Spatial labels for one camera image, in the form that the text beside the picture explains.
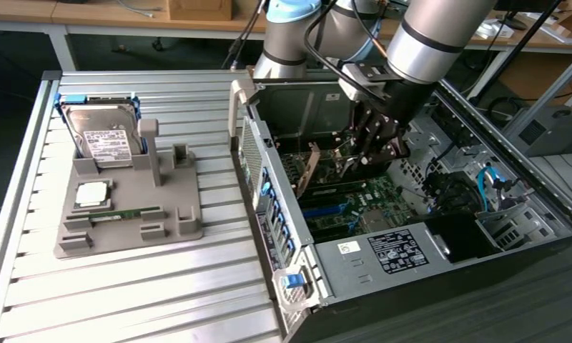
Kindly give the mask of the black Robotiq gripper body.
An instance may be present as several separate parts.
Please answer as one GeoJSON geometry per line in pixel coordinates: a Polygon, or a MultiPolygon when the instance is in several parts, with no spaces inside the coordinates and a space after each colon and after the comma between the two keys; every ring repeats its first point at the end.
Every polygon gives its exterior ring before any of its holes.
{"type": "Polygon", "coordinates": [[[381,114],[395,119],[400,126],[405,126],[417,115],[435,88],[436,82],[417,84],[408,80],[388,81],[380,92],[383,101],[364,99],[356,106],[356,125],[361,125],[369,109],[373,114],[381,114]]]}

